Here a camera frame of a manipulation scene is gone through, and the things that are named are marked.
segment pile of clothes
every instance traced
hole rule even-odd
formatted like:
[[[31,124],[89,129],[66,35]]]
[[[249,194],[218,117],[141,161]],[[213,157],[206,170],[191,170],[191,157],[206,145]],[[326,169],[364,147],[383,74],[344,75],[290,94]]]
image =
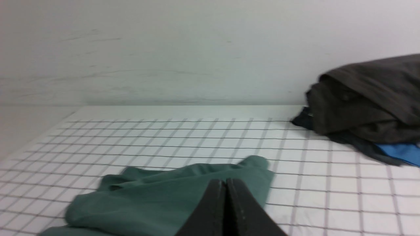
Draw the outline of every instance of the pile of clothes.
[[[420,54],[333,69],[306,98],[294,125],[383,163],[420,167]]]

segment black cloth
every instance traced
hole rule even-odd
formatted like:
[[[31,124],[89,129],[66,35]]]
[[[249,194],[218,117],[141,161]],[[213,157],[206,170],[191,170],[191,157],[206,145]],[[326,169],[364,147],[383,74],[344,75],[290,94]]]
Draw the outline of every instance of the black cloth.
[[[304,107],[302,109],[302,112],[298,116],[296,116],[291,122],[296,126],[313,130],[313,117],[311,115],[311,109],[308,107]],[[404,163],[400,159],[395,159],[390,156],[387,156],[378,146],[374,145],[372,142],[361,139],[353,135],[349,131],[334,132],[331,134],[327,134],[326,136],[333,142],[340,144],[350,144],[359,152],[385,164],[400,166]]]
[[[420,142],[420,54],[328,71],[307,100],[318,134],[348,130],[374,143]]]
[[[175,236],[287,236],[240,179],[209,182],[199,204]]]

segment green fabric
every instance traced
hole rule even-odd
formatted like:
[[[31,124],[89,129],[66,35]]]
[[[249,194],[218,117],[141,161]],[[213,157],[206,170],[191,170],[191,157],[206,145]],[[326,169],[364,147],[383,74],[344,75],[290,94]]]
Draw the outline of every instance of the green fabric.
[[[249,156],[237,165],[195,164],[171,171],[127,167],[120,175],[104,176],[96,192],[78,195],[69,205],[67,223],[90,229],[55,227],[41,235],[173,236],[211,179],[243,180],[263,206],[273,179],[267,167],[267,160],[259,156]]]

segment blue cloth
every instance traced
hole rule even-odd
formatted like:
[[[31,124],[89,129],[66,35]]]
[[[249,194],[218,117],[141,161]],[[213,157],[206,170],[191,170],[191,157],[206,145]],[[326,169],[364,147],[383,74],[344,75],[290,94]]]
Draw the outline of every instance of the blue cloth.
[[[420,167],[420,148],[412,143],[375,144],[390,157],[403,160],[411,165]]]

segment white wall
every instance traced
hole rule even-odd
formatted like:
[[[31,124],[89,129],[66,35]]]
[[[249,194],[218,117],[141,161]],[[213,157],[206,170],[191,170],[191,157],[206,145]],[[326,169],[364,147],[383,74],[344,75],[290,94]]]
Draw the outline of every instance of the white wall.
[[[0,1],[2,104],[303,104],[330,68],[419,52],[419,0]]]

